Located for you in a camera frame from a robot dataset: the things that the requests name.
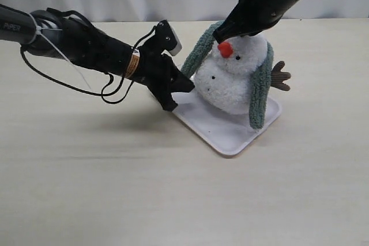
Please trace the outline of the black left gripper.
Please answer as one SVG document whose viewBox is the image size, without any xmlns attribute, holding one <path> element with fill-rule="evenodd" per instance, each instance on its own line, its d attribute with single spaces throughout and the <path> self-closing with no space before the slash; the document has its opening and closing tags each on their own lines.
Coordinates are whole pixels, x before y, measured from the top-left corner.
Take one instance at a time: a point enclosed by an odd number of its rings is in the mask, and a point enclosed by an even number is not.
<svg viewBox="0 0 369 246">
<path fill-rule="evenodd" d="M 172 112 L 178 104 L 171 93 L 189 93 L 195 86 L 163 51 L 162 47 L 125 44 L 123 77 L 146 86 L 162 109 Z"/>
</svg>

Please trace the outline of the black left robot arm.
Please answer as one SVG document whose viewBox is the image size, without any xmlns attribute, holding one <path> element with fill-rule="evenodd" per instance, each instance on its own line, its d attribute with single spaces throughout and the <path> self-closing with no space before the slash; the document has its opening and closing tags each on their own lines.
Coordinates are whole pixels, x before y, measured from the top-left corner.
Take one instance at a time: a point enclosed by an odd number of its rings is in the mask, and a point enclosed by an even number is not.
<svg viewBox="0 0 369 246">
<path fill-rule="evenodd" d="M 174 64 L 172 57 L 182 45 L 167 20 L 130 46 L 96 28 L 75 10 L 53 8 L 26 13 L 1 5 L 1 40 L 20 44 L 20 54 L 64 59 L 74 66 L 99 71 L 109 82 L 119 76 L 146 86 L 165 111 L 177 103 L 173 93 L 189 93 L 192 80 Z"/>
</svg>

